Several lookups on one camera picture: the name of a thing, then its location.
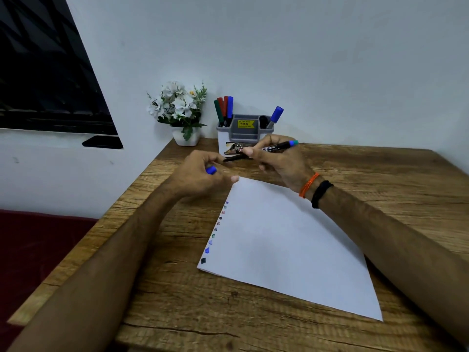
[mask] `marker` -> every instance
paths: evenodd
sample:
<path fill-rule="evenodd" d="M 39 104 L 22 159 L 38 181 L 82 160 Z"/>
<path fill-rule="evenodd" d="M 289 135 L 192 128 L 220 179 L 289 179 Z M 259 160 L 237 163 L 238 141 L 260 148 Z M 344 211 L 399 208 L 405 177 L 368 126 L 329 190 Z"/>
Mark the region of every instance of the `marker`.
<path fill-rule="evenodd" d="M 214 100 L 213 103 L 215 104 L 215 110 L 217 111 L 218 122 L 220 124 L 220 127 L 223 127 L 223 125 L 225 124 L 225 120 L 223 119 L 220 103 L 218 102 L 218 99 Z"/>
<path fill-rule="evenodd" d="M 225 117 L 225 126 L 228 127 L 228 120 L 226 117 L 228 116 L 228 96 L 223 98 L 223 117 Z"/>
<path fill-rule="evenodd" d="M 230 127 L 231 121 L 233 119 L 233 97 L 228 96 L 227 102 L 228 102 L 228 105 L 226 107 L 226 117 L 227 117 L 226 126 Z"/>
<path fill-rule="evenodd" d="M 274 123 L 277 123 L 278 119 L 280 118 L 280 116 L 282 116 L 282 112 L 283 112 L 283 109 L 280 107 L 280 106 L 277 106 L 272 114 L 272 116 L 270 117 L 270 122 L 269 124 L 267 125 L 267 129 L 270 130 L 272 127 L 273 127 L 273 124 Z"/>
<path fill-rule="evenodd" d="M 259 116 L 259 127 L 261 129 L 265 129 L 268 124 L 269 120 L 267 119 L 267 116 Z"/>
<path fill-rule="evenodd" d="M 282 142 L 282 143 L 279 143 L 279 144 L 274 144 L 272 146 L 264 147 L 264 148 L 262 148 L 262 150 L 266 151 L 266 152 L 281 151 L 282 149 L 287 149 L 287 148 L 293 147 L 297 144 L 298 144 L 297 140 L 291 140 L 291 141 L 286 141 L 286 142 Z M 232 156 L 232 157 L 225 158 L 223 161 L 224 162 L 232 162 L 233 160 L 246 159 L 246 158 L 249 158 L 249 157 L 246 154 L 242 153 L 242 154 L 238 154 L 238 155 L 235 155 L 235 156 Z"/>
<path fill-rule="evenodd" d="M 214 165 L 212 165 L 208 168 L 205 168 L 205 171 L 207 172 L 207 174 L 210 174 L 212 176 L 213 174 L 217 172 L 217 168 Z"/>
<path fill-rule="evenodd" d="M 223 123 L 226 120 L 226 111 L 225 111 L 225 104 L 223 103 L 223 98 L 217 98 L 218 103 L 220 104 L 221 114 L 223 115 Z"/>

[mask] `hand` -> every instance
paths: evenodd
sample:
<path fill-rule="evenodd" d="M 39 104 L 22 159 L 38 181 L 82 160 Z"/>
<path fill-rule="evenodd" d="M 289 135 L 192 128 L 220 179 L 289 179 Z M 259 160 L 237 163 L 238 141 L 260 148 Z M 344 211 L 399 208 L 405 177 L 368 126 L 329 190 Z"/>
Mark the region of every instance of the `hand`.
<path fill-rule="evenodd" d="M 299 193 L 303 185 L 313 176 L 314 171 L 306 165 L 298 145 L 288 148 L 283 153 L 270 153 L 261 149 L 290 140 L 294 138 L 284 135 L 266 135 L 254 147 L 243 148 L 243 153 L 257 161 L 262 171 L 266 171 L 265 164 L 271 165 L 280 174 L 287 187 Z"/>
<path fill-rule="evenodd" d="M 219 153 L 194 150 L 167 179 L 167 183 L 182 197 L 204 194 L 217 186 L 236 183 L 238 176 L 226 176 L 218 171 L 210 175 L 205 171 L 210 163 L 223 164 L 223 159 Z"/>

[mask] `white pot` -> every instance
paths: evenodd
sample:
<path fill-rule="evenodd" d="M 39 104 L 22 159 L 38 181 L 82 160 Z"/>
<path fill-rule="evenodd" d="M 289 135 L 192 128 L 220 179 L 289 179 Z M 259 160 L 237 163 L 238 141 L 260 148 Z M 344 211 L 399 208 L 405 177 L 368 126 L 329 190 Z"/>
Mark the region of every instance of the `white pot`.
<path fill-rule="evenodd" d="M 186 141 L 184 139 L 184 134 L 182 133 L 182 127 L 173 127 L 173 138 L 178 145 L 193 147 L 199 142 L 200 127 L 194 127 L 192 129 L 192 135 L 189 138 L 189 141 Z"/>

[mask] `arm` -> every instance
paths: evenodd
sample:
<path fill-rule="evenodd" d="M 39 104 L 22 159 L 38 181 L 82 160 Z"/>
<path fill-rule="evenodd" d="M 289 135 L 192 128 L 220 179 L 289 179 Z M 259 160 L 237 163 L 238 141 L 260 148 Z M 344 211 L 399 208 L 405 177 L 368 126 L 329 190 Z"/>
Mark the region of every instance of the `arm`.
<path fill-rule="evenodd" d="M 161 221 L 184 196 L 202 194 L 237 177 L 205 172 L 218 153 L 193 151 L 114 235 L 34 316 L 9 352 L 103 351 L 120 325 L 135 276 Z"/>
<path fill-rule="evenodd" d="M 266 136 L 244 153 L 272 166 L 285 184 L 299 192 L 314 172 L 305 165 L 299 148 L 267 153 L 260 148 L 292 138 Z M 324 179 L 318 177 L 308 200 Z M 329 216 L 370 261 L 404 294 L 464 345 L 469 345 L 469 263 L 428 237 L 382 211 L 331 187 L 319 201 Z"/>

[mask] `blue marker cap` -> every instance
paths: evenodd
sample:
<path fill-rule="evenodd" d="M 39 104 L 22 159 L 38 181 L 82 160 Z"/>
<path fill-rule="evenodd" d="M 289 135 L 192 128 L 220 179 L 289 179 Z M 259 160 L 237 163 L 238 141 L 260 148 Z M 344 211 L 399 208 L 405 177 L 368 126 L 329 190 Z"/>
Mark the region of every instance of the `blue marker cap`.
<path fill-rule="evenodd" d="M 207 172 L 207 174 L 215 174 L 217 172 L 217 168 L 213 165 L 213 166 L 210 166 L 208 168 L 205 168 L 205 171 Z"/>
<path fill-rule="evenodd" d="M 233 97 L 232 96 L 228 96 L 228 108 L 226 109 L 226 116 L 229 119 L 233 117 Z"/>
<path fill-rule="evenodd" d="M 270 117 L 270 121 L 277 123 L 282 113 L 283 113 L 283 109 L 280 106 L 277 106 L 272 116 Z"/>

